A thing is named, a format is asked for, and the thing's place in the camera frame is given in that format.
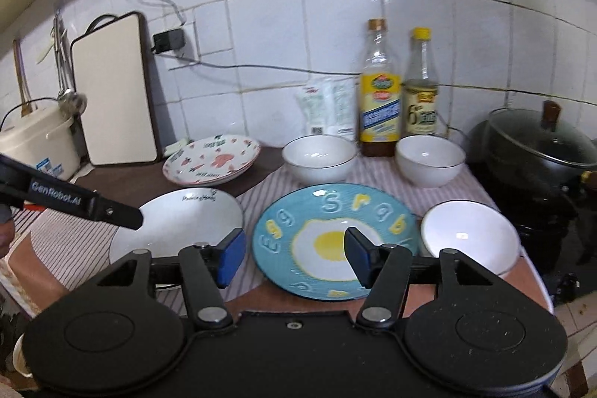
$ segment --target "screw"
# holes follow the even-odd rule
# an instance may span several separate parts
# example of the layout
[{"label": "screw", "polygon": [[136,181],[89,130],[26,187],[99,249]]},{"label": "screw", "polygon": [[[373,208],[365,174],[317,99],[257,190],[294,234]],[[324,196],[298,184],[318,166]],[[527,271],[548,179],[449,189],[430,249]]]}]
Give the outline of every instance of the screw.
[{"label": "screw", "polygon": [[385,307],[367,307],[362,316],[371,322],[385,322],[392,317],[392,313]]},{"label": "screw", "polygon": [[205,307],[197,312],[197,317],[203,322],[218,323],[223,321],[227,315],[228,312],[222,307]]}]

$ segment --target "rice cooker lid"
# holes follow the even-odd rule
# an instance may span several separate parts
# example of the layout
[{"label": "rice cooker lid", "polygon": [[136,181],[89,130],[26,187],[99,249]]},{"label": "rice cooker lid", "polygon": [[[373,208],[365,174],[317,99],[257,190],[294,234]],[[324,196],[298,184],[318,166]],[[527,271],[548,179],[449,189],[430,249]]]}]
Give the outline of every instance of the rice cooker lid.
[{"label": "rice cooker lid", "polygon": [[55,129],[66,120],[58,105],[37,109],[15,119],[0,132],[0,152],[22,144],[41,132]]},{"label": "rice cooker lid", "polygon": [[488,123],[513,144],[544,159],[575,167],[597,165],[597,147],[591,139],[557,116],[546,123],[545,114],[536,110],[498,109],[491,112]]}]

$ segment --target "power adapter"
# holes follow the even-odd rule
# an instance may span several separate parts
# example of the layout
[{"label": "power adapter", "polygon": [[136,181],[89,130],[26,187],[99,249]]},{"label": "power adapter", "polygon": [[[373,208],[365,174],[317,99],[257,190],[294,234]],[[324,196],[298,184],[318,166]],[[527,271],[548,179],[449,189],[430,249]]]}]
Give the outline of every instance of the power adapter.
[{"label": "power adapter", "polygon": [[156,54],[184,47],[184,31],[181,28],[159,32],[153,35],[153,51]]}]

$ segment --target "white cutting board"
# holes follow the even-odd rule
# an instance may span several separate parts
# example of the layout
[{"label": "white cutting board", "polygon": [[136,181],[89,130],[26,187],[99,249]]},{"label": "white cutting board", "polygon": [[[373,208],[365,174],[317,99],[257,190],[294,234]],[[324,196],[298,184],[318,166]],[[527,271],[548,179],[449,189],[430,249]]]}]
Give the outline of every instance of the white cutting board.
[{"label": "white cutting board", "polygon": [[130,13],[71,45],[76,90],[87,95],[81,116],[91,163],[157,160],[138,13]]}]

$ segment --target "fried egg design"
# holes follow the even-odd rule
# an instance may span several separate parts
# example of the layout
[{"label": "fried egg design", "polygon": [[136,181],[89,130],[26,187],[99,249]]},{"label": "fried egg design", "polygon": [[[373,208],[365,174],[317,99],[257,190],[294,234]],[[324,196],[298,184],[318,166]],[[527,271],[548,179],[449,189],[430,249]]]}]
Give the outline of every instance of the fried egg design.
[{"label": "fried egg design", "polygon": [[377,231],[356,219],[310,219],[294,236],[291,253],[298,267],[314,279],[331,282],[356,280],[344,256],[344,232],[355,227],[375,245],[381,245]]}]

